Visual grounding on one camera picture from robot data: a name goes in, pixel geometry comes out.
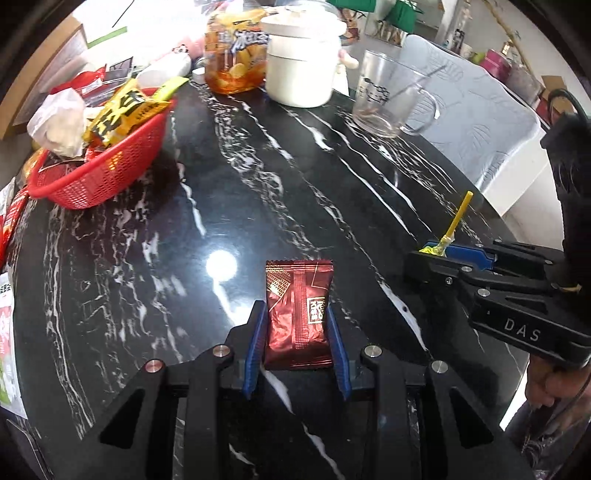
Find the person's right hand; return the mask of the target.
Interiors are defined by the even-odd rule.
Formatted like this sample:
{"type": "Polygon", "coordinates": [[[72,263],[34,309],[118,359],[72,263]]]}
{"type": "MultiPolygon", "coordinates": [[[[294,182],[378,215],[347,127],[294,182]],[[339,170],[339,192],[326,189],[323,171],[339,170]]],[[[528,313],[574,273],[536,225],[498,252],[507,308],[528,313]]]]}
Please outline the person's right hand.
{"type": "Polygon", "coordinates": [[[583,383],[582,370],[555,371],[546,360],[530,356],[525,395],[535,409],[552,407],[559,399],[574,398],[583,383]]]}

